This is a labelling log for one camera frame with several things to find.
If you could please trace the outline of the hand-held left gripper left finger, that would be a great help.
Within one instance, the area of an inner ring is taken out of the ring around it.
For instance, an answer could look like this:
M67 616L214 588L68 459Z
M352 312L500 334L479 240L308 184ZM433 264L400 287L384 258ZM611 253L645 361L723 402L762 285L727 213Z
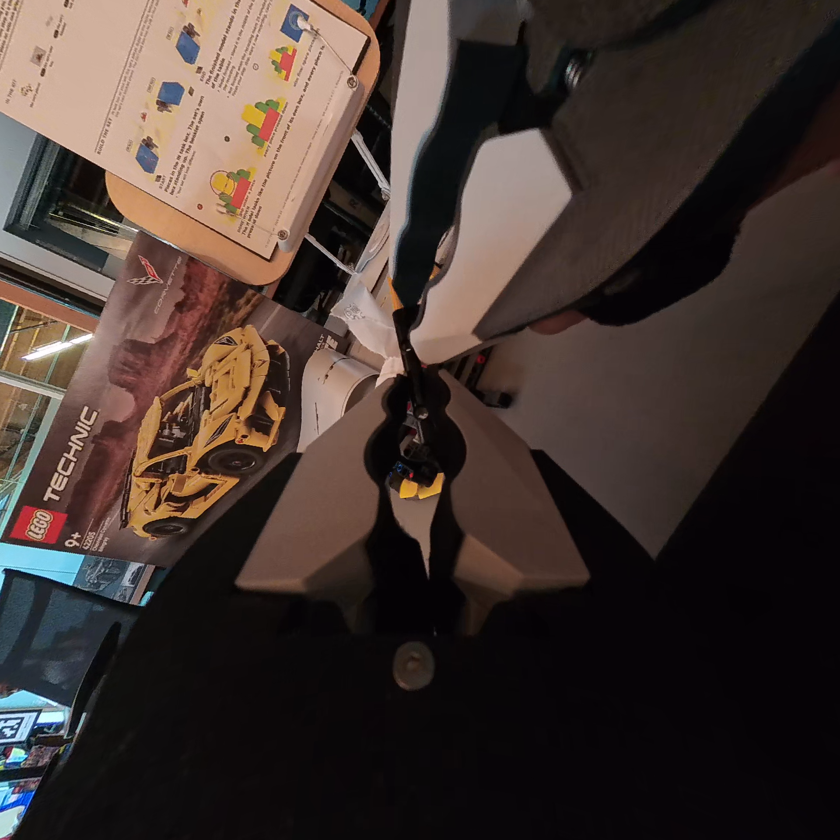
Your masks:
M240 591L334 603L355 632L400 630L400 528L369 447L395 384L306 448L238 574Z

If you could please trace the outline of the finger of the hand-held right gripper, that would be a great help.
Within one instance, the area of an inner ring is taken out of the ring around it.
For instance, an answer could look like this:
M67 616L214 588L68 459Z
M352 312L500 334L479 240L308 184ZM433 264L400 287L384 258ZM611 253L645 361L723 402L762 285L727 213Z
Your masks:
M398 2L391 159L391 256L395 294L419 305L438 242L455 221L479 118L459 122L446 103L466 42L502 44L502 2Z
M427 290L411 333L421 361L448 361L482 343L480 321L571 198L543 130L497 136L479 147L448 262Z

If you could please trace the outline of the small marker tag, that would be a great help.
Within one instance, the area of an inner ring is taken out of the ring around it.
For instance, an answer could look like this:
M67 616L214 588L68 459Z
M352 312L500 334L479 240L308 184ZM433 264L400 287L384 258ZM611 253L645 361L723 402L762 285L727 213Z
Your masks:
M1 710L1 749L25 742L40 714L40 709Z

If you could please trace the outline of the lego set cardboard box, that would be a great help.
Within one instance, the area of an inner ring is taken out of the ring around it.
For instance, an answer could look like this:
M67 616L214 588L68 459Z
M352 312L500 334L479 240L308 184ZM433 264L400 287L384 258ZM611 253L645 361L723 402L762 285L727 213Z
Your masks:
M311 357L348 340L138 233L2 529L2 572L170 568L298 450Z

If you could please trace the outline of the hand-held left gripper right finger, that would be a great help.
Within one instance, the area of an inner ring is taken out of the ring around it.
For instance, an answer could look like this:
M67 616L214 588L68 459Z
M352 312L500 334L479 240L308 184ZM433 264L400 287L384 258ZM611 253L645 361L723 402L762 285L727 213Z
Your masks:
M444 471L430 528L434 620L475 636L499 604L578 589L589 571L529 446L451 374L434 383Z

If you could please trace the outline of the lego instruction booklet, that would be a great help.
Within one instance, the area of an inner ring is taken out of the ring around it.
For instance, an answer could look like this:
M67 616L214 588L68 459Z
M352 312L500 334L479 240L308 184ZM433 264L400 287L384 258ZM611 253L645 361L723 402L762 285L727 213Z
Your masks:
M297 451L306 448L374 390L380 372L324 347L312 355L301 381L301 427Z

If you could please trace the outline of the printed instruction sheet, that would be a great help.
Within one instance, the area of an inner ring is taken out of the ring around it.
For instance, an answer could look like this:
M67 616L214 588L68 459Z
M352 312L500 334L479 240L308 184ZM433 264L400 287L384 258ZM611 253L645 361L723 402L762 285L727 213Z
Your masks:
M369 44L314 2L6 1L2 114L270 259Z

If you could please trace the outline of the small black yellow lego assembly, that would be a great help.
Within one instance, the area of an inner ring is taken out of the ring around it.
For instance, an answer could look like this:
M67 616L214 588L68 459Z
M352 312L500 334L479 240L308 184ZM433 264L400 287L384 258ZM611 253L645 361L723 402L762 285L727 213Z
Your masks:
M436 427L427 371L412 344L412 329L419 306L394 310L398 348L407 380L406 414L397 434L399 458L389 475L390 487L403 500L438 496L445 483L435 452Z

